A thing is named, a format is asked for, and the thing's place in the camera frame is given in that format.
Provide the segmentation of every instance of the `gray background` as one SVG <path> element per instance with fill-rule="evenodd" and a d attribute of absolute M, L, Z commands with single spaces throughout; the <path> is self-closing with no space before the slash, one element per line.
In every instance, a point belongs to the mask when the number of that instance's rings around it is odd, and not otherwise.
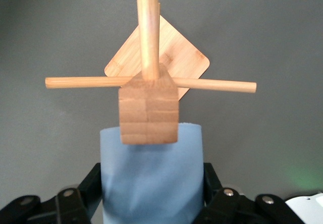
<path fill-rule="evenodd" d="M 180 101 L 222 183 L 249 198 L 322 191 L 323 0 L 160 2 L 209 58 L 203 78 L 258 83 L 256 94 L 190 90 Z M 118 89 L 48 90 L 44 79 L 104 76 L 136 10 L 136 0 L 0 0 L 0 208 L 46 200 L 100 161 Z"/>

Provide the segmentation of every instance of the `screw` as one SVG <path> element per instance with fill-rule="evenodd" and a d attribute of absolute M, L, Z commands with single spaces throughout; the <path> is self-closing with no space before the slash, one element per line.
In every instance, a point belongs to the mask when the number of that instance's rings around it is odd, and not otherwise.
<path fill-rule="evenodd" d="M 34 199 L 34 197 L 30 197 L 30 196 L 25 197 L 25 198 L 20 202 L 20 204 L 21 204 L 21 205 L 28 205 L 30 202 L 32 202 L 32 201 L 33 201 L 33 199 Z"/>
<path fill-rule="evenodd" d="M 64 197 L 69 197 L 74 193 L 74 190 L 67 190 L 63 193 Z"/>
<path fill-rule="evenodd" d="M 233 191 L 231 189 L 224 189 L 223 193 L 225 193 L 227 196 L 233 196 Z"/>
<path fill-rule="evenodd" d="M 271 204 L 273 204 L 274 203 L 274 200 L 272 199 L 272 198 L 270 198 L 269 196 L 263 196 L 263 198 L 262 198 L 262 200 L 265 202 L 265 203 L 267 203 L 267 204 L 269 204 L 269 205 L 271 205 Z"/>

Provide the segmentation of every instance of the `wooden stick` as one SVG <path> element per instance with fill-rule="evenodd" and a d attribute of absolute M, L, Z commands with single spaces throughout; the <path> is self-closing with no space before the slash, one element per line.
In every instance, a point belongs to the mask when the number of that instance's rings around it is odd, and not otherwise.
<path fill-rule="evenodd" d="M 59 77 L 46 78 L 48 89 L 59 88 L 89 88 L 89 87 L 118 87 L 129 82 L 132 77 Z M 233 91 L 255 93 L 257 84 L 254 82 L 240 82 L 211 79 L 173 78 L 177 87 L 192 89 L 208 89 L 218 91 Z"/>
<path fill-rule="evenodd" d="M 159 3 L 137 0 L 141 72 L 144 80 L 159 78 Z"/>

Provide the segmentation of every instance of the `bamboo board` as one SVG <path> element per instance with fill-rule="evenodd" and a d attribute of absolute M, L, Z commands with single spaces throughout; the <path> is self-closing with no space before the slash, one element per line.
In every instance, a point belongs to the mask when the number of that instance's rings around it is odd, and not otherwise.
<path fill-rule="evenodd" d="M 173 78 L 198 79 L 209 66 L 208 58 L 162 16 L 160 16 L 159 28 L 159 62 L 165 65 Z M 140 60 L 139 28 L 137 27 L 108 63 L 104 72 L 108 77 L 133 77 L 141 71 Z M 188 90 L 179 88 L 179 99 Z"/>

